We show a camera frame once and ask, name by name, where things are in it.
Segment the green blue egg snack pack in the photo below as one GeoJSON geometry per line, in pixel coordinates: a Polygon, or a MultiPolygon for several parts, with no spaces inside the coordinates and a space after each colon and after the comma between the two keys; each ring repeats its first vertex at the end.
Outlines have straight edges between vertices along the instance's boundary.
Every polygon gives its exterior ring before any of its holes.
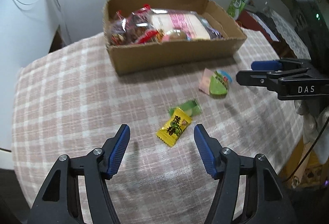
{"type": "Polygon", "coordinates": [[[223,70],[216,70],[210,77],[210,95],[225,96],[229,91],[229,85],[232,82],[231,76],[223,70]]]}

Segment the light green candy wrapper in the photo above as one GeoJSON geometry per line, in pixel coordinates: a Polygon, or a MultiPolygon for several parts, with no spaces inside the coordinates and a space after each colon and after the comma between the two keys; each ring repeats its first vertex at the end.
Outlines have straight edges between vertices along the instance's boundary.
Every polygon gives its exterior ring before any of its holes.
{"type": "Polygon", "coordinates": [[[197,116],[202,113],[202,109],[197,99],[190,99],[180,105],[169,108],[168,113],[170,116],[173,115],[175,109],[181,109],[185,112],[189,117],[197,116]]]}

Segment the packaged sliced bread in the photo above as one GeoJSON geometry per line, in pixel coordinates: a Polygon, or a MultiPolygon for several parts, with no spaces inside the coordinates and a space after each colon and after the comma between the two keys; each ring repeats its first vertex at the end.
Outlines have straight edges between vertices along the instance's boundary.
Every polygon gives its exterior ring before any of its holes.
{"type": "Polygon", "coordinates": [[[222,34],[214,29],[209,22],[195,11],[151,9],[151,23],[164,34],[172,29],[185,31],[191,40],[222,39],[222,34]]]}

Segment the pink egg snack pack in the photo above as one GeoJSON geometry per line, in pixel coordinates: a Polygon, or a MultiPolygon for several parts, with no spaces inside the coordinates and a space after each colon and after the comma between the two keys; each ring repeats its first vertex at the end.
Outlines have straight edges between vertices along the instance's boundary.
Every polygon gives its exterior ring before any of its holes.
{"type": "Polygon", "coordinates": [[[181,30],[181,29],[172,29],[167,31],[163,37],[162,37],[162,42],[169,42],[169,41],[181,41],[181,40],[186,40],[189,41],[191,38],[189,35],[181,30]]]}

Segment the yellow candy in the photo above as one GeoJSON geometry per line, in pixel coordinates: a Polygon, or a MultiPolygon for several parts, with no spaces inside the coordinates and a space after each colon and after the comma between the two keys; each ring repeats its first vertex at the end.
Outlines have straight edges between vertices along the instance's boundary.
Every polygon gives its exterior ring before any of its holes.
{"type": "Polygon", "coordinates": [[[173,147],[191,122],[190,116],[176,108],[171,118],[156,132],[156,136],[169,147],[173,147]]]}

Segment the red brown snack bag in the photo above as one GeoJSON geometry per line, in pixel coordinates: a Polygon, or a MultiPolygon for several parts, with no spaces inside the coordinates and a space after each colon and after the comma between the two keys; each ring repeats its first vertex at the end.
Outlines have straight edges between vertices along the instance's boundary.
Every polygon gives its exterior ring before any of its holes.
{"type": "Polygon", "coordinates": [[[151,23],[152,13],[148,4],[132,12],[126,18],[123,17],[121,10],[117,11],[114,22],[109,27],[110,45],[123,46],[160,42],[164,32],[151,23]]]}

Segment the red open box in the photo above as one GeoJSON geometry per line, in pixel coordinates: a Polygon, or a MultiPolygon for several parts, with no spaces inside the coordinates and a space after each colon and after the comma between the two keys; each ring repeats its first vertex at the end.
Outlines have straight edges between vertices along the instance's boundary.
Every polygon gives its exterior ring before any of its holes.
{"type": "Polygon", "coordinates": [[[247,10],[243,10],[239,15],[236,22],[239,26],[250,29],[253,31],[260,31],[270,44],[273,42],[279,42],[276,35],[270,30],[270,28],[254,13],[247,10]]]}

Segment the green tissue box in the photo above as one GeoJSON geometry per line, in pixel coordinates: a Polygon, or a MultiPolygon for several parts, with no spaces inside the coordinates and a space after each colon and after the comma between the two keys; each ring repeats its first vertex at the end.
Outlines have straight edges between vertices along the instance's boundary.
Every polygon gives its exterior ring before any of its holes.
{"type": "Polygon", "coordinates": [[[227,13],[232,17],[232,19],[237,20],[239,18],[239,15],[245,8],[245,6],[250,2],[251,0],[232,0],[228,9],[227,13]]]}

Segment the brown cardboard box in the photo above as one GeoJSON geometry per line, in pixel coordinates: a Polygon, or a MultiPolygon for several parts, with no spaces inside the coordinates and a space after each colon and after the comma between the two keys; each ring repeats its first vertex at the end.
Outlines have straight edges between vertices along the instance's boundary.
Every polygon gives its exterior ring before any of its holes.
{"type": "Polygon", "coordinates": [[[235,20],[210,0],[107,0],[103,7],[103,30],[111,63],[120,76],[181,63],[231,57],[247,39],[235,20]],[[109,27],[116,12],[121,10],[126,18],[145,4],[151,9],[195,11],[223,38],[111,46],[109,27]]]}

